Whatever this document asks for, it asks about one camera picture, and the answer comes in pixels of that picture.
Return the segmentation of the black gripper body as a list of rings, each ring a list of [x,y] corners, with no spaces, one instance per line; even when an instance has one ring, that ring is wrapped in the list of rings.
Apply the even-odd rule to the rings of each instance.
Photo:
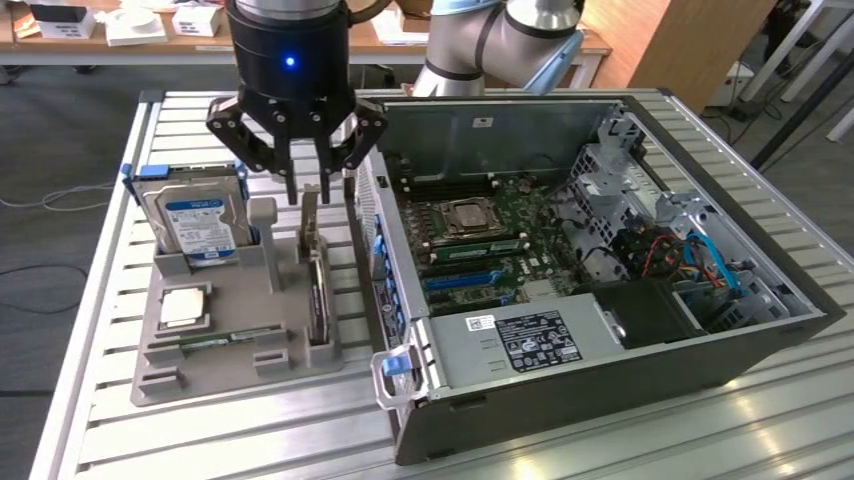
[[[331,142],[355,108],[344,5],[229,5],[236,105],[276,139]]]

